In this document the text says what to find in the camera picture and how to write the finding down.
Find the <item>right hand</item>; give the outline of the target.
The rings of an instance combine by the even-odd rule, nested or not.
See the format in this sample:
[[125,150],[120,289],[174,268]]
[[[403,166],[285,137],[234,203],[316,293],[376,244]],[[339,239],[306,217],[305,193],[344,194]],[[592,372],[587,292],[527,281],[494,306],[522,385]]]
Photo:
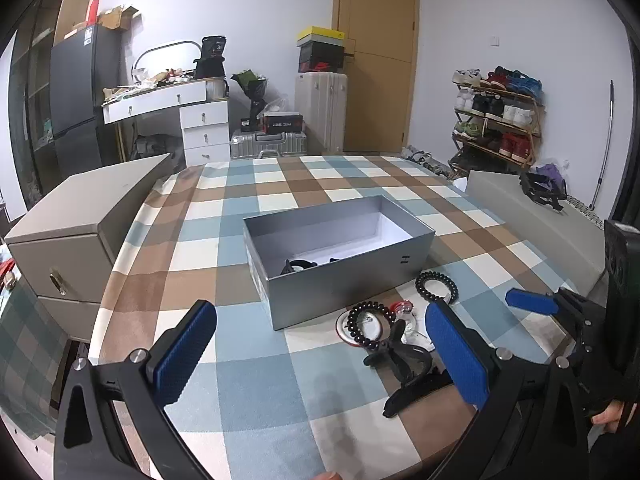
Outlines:
[[593,415],[591,422],[594,426],[602,426],[606,432],[615,434],[623,415],[624,406],[623,402],[613,400],[603,412]]

